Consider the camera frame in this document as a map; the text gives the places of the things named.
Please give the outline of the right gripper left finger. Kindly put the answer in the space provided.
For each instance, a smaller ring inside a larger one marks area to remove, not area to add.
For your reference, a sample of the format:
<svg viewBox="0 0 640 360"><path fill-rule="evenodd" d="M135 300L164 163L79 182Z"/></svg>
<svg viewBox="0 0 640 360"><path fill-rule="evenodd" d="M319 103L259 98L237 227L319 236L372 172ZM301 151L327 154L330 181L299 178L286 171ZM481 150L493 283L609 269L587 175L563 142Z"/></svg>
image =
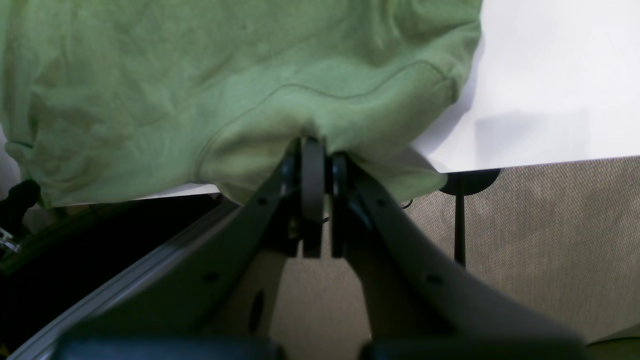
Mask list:
<svg viewBox="0 0 640 360"><path fill-rule="evenodd" d="M323 145L295 139L220 231L166 274L59 338L54 360L284 360L259 335L286 261L322 253Z"/></svg>

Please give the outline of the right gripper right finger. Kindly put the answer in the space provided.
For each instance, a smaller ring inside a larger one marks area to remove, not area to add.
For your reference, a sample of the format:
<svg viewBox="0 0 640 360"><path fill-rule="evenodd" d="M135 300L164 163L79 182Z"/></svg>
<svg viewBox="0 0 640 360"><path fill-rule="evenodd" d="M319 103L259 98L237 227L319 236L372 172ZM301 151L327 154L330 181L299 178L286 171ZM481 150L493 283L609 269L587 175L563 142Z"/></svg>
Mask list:
<svg viewBox="0 0 640 360"><path fill-rule="evenodd" d="M345 153L330 160L331 254L365 298L361 360L583 360L583 338L486 285Z"/></svg>

